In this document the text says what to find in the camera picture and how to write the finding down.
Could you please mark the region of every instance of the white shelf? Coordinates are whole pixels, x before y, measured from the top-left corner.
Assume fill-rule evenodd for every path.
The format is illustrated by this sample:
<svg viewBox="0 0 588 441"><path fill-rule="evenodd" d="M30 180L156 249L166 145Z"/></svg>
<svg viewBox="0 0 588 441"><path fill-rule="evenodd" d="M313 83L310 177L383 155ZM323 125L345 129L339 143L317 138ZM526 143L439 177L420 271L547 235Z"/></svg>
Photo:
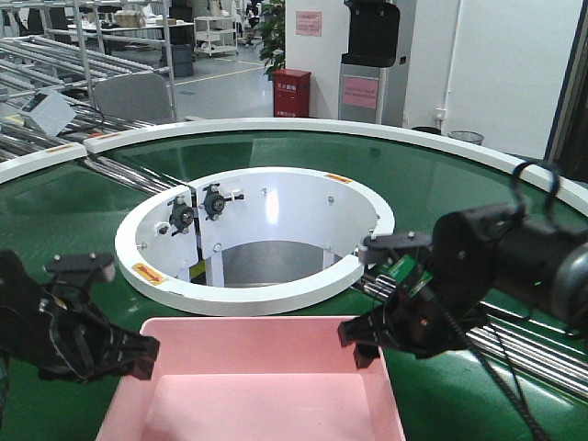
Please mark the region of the white shelf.
<svg viewBox="0 0 588 441"><path fill-rule="evenodd" d="M194 18L196 52L212 56L213 53L237 51L235 23L235 17Z"/></svg>

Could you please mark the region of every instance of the cable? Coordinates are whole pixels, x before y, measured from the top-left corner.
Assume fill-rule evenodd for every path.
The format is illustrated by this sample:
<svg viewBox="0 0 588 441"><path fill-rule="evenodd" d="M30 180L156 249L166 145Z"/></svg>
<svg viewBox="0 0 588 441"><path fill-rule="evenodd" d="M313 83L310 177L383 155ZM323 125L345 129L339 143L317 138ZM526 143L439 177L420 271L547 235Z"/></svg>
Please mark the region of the cable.
<svg viewBox="0 0 588 441"><path fill-rule="evenodd" d="M87 131L87 130L92 130L92 129L98 129L98 128L102 127L102 125L104 124L106 117L104 116L104 113L102 113L97 108L92 107L92 106L88 106L87 104L71 104L70 107L89 108L90 110L92 110L93 112L97 113L100 116L100 122L98 122L97 124L89 124L85 127L78 127L77 129L62 131L57 136L67 136L67 135L71 135L72 133L77 133L78 131Z"/></svg>
<svg viewBox="0 0 588 441"><path fill-rule="evenodd" d="M422 295L426 297L427 300L432 301L436 307L440 310L441 315L447 321L449 326L451 327L452 331L456 334L456 336L461 340L461 342L468 348L468 350L476 357L476 359L480 362L483 369L488 373L492 381L498 386L498 388L502 391L506 399L513 405L514 409L518 412L520 417L525 422L526 426L531 431L533 435L534 441L551 441L548 434L545 430L541 427L539 422L533 417L531 412L528 410L526 406L526 402L524 400L519 399L513 390L506 384L506 382L502 379L502 377L496 372L496 370L492 367L488 358L481 352L481 350L469 339L466 333L461 329L459 323L455 320L455 318L451 315L451 313L447 310L445 305L439 301L435 293L431 289L422 289Z"/></svg>
<svg viewBox="0 0 588 441"><path fill-rule="evenodd" d="M492 330L492 333L498 341L498 345L501 347L503 351L504 362L506 363L506 366L508 366L508 370L510 370L511 376L513 377L513 382L516 386L516 391L518 392L518 398L521 401L521 403L523 403L523 405L525 406L526 411L529 412L529 406L526 402L525 394L523 393L523 388L521 387L521 383L518 380L518 376L515 372L515 365L513 364L511 357L508 355L508 351L506 350L506 345L504 344L503 337L498 332L498 329L496 329L496 326L494 326L494 323L491 322L490 317L488 317L488 327Z"/></svg>
<svg viewBox="0 0 588 441"><path fill-rule="evenodd" d="M558 172L558 169L555 165L551 165L543 161L527 161L517 165L513 170L510 188L511 192L513 193L514 200L516 201L515 218L523 219L526 214L526 204L518 184L521 180L521 174L523 173L523 170L525 170L530 165L538 165L551 172L551 188L549 189L548 195L545 198L543 212L551 226L560 232L561 228L555 219L555 214L553 213L553 204L555 203L556 196L560 191L560 173Z"/></svg>

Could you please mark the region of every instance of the white wall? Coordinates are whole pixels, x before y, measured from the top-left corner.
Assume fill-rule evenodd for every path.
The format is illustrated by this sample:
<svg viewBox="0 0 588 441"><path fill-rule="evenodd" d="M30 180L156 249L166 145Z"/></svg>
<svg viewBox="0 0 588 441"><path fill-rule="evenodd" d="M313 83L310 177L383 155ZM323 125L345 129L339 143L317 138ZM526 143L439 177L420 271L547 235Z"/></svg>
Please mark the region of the white wall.
<svg viewBox="0 0 588 441"><path fill-rule="evenodd" d="M542 157L582 0L416 2L404 125L435 125L445 108L444 132L478 131L486 147ZM287 67L313 72L311 115L334 119L347 8L343 0L288 0L286 8ZM296 10L325 11L321 39L295 35Z"/></svg>
<svg viewBox="0 0 588 441"><path fill-rule="evenodd" d="M322 35L296 35L296 11L322 11ZM286 67L311 71L313 118L337 119L339 65L347 52L349 8L343 0L286 2Z"/></svg>

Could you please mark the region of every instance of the chair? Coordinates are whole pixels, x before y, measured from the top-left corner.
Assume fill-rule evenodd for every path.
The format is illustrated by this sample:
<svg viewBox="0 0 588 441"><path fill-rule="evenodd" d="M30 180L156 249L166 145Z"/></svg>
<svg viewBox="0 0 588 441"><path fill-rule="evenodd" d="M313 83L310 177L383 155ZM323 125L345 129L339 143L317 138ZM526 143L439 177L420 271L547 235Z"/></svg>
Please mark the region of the chair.
<svg viewBox="0 0 588 441"><path fill-rule="evenodd" d="M157 73L113 76L94 87L96 107L111 117L154 124L175 122L165 80Z"/></svg>

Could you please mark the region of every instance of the white electronic device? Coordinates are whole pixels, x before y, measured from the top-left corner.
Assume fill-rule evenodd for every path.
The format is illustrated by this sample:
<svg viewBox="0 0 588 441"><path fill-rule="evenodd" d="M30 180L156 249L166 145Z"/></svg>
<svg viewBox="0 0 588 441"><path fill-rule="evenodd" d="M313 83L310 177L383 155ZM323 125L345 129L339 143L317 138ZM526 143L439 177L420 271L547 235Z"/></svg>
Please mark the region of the white electronic device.
<svg viewBox="0 0 588 441"><path fill-rule="evenodd" d="M57 136L75 118L75 111L65 98L52 89L40 89L18 111L25 125Z"/></svg>

